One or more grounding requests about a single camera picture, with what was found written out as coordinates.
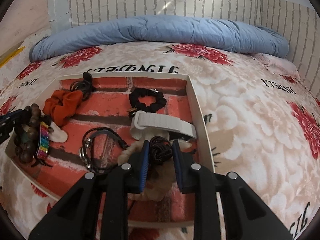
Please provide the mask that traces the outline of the felt hair clip set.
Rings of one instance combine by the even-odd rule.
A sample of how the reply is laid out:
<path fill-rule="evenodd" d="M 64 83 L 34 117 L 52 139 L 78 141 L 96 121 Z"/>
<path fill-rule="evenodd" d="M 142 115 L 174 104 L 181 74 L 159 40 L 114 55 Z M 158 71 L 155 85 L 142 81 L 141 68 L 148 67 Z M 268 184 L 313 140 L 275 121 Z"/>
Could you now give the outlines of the felt hair clip set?
<path fill-rule="evenodd" d="M 22 128 L 26 133 L 30 127 L 27 125 L 22 125 Z M 49 134 L 49 139 L 48 139 L 49 141 L 66 142 L 68 139 L 68 134 L 65 131 L 61 130 L 59 127 L 57 127 L 55 123 L 52 123 L 51 126 L 49 126 L 48 134 Z M 12 138 L 15 139 L 17 137 L 18 135 L 14 132 L 12 135 Z"/>

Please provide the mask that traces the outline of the orange fabric scrunchie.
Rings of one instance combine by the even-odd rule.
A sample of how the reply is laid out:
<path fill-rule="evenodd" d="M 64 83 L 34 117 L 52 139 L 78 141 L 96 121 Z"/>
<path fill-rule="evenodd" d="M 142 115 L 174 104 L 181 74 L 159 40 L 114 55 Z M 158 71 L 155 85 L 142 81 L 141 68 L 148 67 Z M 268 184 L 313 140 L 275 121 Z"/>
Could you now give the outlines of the orange fabric scrunchie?
<path fill-rule="evenodd" d="M 82 91 L 55 90 L 44 103 L 43 113 L 59 127 L 65 126 L 82 102 Z"/>

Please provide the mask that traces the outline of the white watch band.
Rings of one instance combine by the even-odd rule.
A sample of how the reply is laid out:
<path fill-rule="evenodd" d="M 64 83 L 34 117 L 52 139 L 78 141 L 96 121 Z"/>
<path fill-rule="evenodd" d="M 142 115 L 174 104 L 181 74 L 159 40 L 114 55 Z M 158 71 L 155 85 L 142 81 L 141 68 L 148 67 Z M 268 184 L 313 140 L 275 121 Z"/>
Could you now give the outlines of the white watch band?
<path fill-rule="evenodd" d="M 145 132 L 151 129 L 175 132 L 197 139 L 196 128 L 193 124 L 174 116 L 137 111 L 131 121 L 131 136 L 139 140 Z"/>

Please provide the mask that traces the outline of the yellow wooden strip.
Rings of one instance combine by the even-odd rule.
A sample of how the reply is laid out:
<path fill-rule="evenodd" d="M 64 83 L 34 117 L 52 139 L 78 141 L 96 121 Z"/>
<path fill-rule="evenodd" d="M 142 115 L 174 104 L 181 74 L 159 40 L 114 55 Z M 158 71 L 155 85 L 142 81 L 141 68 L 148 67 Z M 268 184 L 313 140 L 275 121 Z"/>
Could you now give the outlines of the yellow wooden strip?
<path fill-rule="evenodd" d="M 4 54 L 0 57 L 0 67 L 3 67 L 7 62 L 9 62 L 13 57 L 18 55 L 25 49 L 25 46 L 22 45 L 23 42 L 20 42 L 10 49 L 8 49 Z"/>

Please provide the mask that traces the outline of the white tray brick-pattern base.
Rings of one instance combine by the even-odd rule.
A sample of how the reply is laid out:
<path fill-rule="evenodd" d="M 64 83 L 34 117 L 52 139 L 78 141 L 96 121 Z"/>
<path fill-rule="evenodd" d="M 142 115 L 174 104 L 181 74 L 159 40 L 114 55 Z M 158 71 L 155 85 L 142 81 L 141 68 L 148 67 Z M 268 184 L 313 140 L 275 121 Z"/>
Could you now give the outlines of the white tray brick-pattern base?
<path fill-rule="evenodd" d="M 129 94 L 135 88 L 156 89 L 164 94 L 167 104 L 157 114 L 174 116 L 193 124 L 197 139 L 175 132 L 151 129 L 136 140 L 131 136 L 132 119 Z M 49 141 L 46 162 L 52 168 L 34 163 L 40 140 L 40 122 L 54 123 L 43 113 L 44 103 L 55 90 L 82 91 L 76 113 L 65 126 L 66 142 Z M 24 236 L 50 211 L 54 204 L 87 172 L 105 173 L 124 163 L 123 150 L 140 150 L 151 142 L 149 164 L 168 182 L 163 198 L 135 202 L 129 224 L 161 228 L 191 225 L 194 220 L 193 195 L 181 194 L 176 185 L 172 151 L 169 142 L 177 140 L 184 152 L 212 170 L 212 151 L 208 141 L 195 82 L 188 75 L 168 73 L 97 74 L 60 76 L 51 82 L 36 81 L 32 89 L 21 86 L 7 98 L 1 115 L 18 109 L 27 111 L 22 124 L 1 144 L 1 206 L 6 217 Z M 25 133 L 22 125 L 30 128 Z"/>

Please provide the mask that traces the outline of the floral plush bed blanket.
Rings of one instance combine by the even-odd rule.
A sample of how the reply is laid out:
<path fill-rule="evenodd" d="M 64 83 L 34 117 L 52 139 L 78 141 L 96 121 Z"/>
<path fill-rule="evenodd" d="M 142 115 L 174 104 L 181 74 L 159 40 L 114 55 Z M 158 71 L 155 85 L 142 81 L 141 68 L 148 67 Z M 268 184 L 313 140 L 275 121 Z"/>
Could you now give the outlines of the floral plush bed blanket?
<path fill-rule="evenodd" d="M 1 67 L 1 112 L 35 102 L 65 75 L 115 74 L 101 78 L 98 91 L 64 127 L 68 140 L 53 142 L 48 166 L 21 165 L 1 153 L 1 203 L 21 234 L 28 235 L 55 202 L 84 174 L 77 152 L 90 128 L 108 126 L 128 143 L 129 93 L 156 88 L 142 73 L 169 74 L 162 114 L 191 120 L 177 76 L 193 84 L 212 151 L 206 163 L 225 174 L 237 172 L 287 226 L 294 239 L 311 228 L 319 210 L 319 105 L 297 79 L 268 71 L 255 58 L 196 45 L 131 42 L 96 46 L 31 63 L 33 35 Z"/>

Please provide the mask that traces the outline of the black scrunchie with charm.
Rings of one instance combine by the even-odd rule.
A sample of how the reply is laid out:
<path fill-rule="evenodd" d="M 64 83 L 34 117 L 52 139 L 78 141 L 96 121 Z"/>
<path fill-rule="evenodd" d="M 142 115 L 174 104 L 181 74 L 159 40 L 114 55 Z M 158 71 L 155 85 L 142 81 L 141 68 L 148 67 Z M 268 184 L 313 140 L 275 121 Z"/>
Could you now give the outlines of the black scrunchie with charm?
<path fill-rule="evenodd" d="M 129 102 L 131 105 L 131 108 L 128 110 L 130 119 L 132 119 L 138 111 L 156 113 L 167 104 L 167 100 L 162 92 L 147 88 L 135 88 L 129 94 Z"/>

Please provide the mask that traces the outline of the clear plastic bag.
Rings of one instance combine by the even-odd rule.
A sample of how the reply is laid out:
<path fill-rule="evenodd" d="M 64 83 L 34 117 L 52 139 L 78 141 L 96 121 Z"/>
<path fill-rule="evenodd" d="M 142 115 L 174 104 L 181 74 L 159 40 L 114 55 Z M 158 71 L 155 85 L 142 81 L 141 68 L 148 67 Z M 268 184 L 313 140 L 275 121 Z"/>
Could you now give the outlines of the clear plastic bag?
<path fill-rule="evenodd" d="M 69 0 L 47 0 L 52 34 L 71 28 Z"/>

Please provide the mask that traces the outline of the blue folded quilt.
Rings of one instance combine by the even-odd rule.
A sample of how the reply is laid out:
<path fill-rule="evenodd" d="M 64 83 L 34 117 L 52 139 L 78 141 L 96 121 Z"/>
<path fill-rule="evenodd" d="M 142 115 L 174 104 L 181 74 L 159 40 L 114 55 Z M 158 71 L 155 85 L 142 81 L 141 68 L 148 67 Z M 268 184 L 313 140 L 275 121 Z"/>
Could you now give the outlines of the blue folded quilt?
<path fill-rule="evenodd" d="M 234 53 L 264 53 L 285 58 L 288 40 L 278 32 L 244 22 L 177 15 L 144 15 L 70 28 L 43 38 L 31 48 L 31 62 L 81 49 L 128 42 L 186 43 Z"/>

